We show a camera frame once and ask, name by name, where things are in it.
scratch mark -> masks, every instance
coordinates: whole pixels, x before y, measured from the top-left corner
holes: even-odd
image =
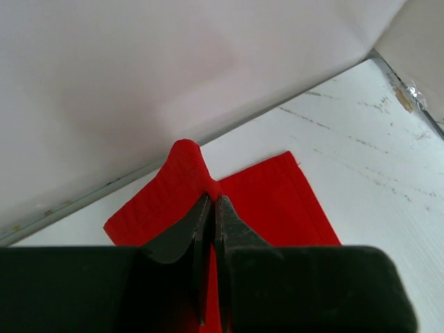
[[[381,152],[386,153],[386,154],[389,153],[388,151],[382,150],[381,148],[378,148],[378,147],[376,147],[376,146],[373,146],[372,144],[369,144],[368,142],[365,142],[364,140],[357,139],[356,137],[352,137],[351,135],[348,135],[348,138],[349,138],[349,139],[352,139],[352,140],[355,140],[356,142],[358,142],[358,143],[360,143],[360,144],[363,144],[364,146],[367,146],[367,147],[370,147],[370,148],[376,149],[377,151],[381,151]]]
[[[321,94],[319,94],[318,92],[305,92],[304,95],[312,95],[312,96],[317,96],[317,97],[322,97]]]
[[[422,139],[430,139],[430,138],[431,138],[430,134],[426,133],[426,132],[424,132],[421,135],[416,135],[416,140],[418,140],[418,141],[422,140]]]
[[[314,92],[309,90],[308,92],[305,92],[304,95],[310,95],[310,96],[317,96],[317,97],[325,97],[327,99],[334,99],[336,101],[340,101],[341,99],[338,99],[337,97],[327,95],[327,94],[321,94],[320,92]]]
[[[358,169],[352,168],[349,164],[346,164],[346,163],[341,163],[341,164],[344,165],[345,167],[347,167],[348,169],[353,170],[354,172],[357,172],[359,175],[363,176],[364,178],[369,179],[369,180],[372,180],[373,183],[375,183],[376,185],[391,190],[391,192],[392,192],[393,194],[396,194],[396,195],[399,194],[400,196],[403,196],[403,197],[406,198],[407,201],[409,201],[410,203],[413,202],[413,200],[412,200],[408,195],[403,194],[403,193],[399,193],[399,192],[398,192],[399,189],[398,189],[398,191],[397,191],[394,187],[388,186],[387,184],[384,184],[384,183],[381,182],[380,180],[378,180],[378,179],[376,179],[376,178],[373,178],[373,177],[370,177],[369,175],[366,175],[365,173],[361,172],[361,171],[358,170]]]
[[[419,192],[419,193],[421,193],[421,194],[424,194],[424,195],[426,195],[426,196],[429,196],[430,198],[436,198],[436,199],[440,199],[440,200],[442,200],[442,201],[444,201],[444,196],[441,196],[441,195],[438,195],[438,194],[436,194],[434,191],[432,191],[432,192],[427,192],[427,191],[424,191],[423,189],[419,189],[419,188],[417,188],[417,187],[410,187],[411,189],[414,189],[415,191],[417,191],[417,192]]]
[[[313,119],[310,119],[309,117],[302,116],[301,114],[298,114],[298,113],[296,113],[296,112],[294,112],[294,111],[291,111],[291,110],[288,110],[288,109],[286,109],[286,108],[283,108],[282,106],[280,106],[279,109],[282,110],[282,111],[285,111],[285,112],[288,112],[288,113],[294,114],[295,116],[297,116],[297,117],[299,117],[299,118],[301,118],[301,119],[304,119],[305,121],[308,121],[309,123],[313,123],[313,124],[315,124],[315,125],[317,125],[317,126],[320,126],[320,127],[326,128],[326,129],[328,129],[328,130],[331,130],[330,127],[328,127],[327,125],[324,125],[323,123],[319,123],[319,122],[317,122],[317,121],[314,121]]]
[[[369,104],[367,102],[358,102],[358,105],[365,105],[365,106],[368,106],[369,108],[375,108],[375,109],[379,110],[381,113],[390,114],[390,112],[385,108],[387,106],[386,97],[381,99],[381,103],[379,103],[379,104]]]
[[[389,85],[394,89],[396,87],[396,84],[395,84],[395,80],[393,79],[392,75],[390,75],[390,73],[386,73],[386,77],[387,77]]]
[[[398,179],[393,178],[393,177],[386,176],[386,175],[384,175],[382,172],[379,172],[379,171],[377,171],[377,170],[374,170],[374,169],[372,169],[372,168],[369,168],[368,166],[366,166],[366,170],[369,170],[369,171],[372,171],[372,172],[374,172],[374,173],[377,173],[378,175],[380,175],[380,176],[382,176],[382,177],[384,177],[384,178],[387,178],[387,179],[389,179],[389,180],[392,180],[393,182],[399,182]]]

folded red fabric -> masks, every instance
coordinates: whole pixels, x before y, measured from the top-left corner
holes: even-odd
[[[199,146],[177,141],[157,175],[104,228],[116,245],[140,246],[180,220],[204,193],[227,195],[250,227],[274,246],[340,244],[290,152],[272,157],[219,182]],[[216,257],[212,249],[207,322],[200,332],[221,332]]]

white wooden table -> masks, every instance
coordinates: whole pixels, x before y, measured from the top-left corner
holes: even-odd
[[[289,150],[343,244],[386,251],[421,332],[444,332],[444,142],[373,60],[204,145],[213,178]],[[103,224],[155,172],[18,242],[112,244]]]

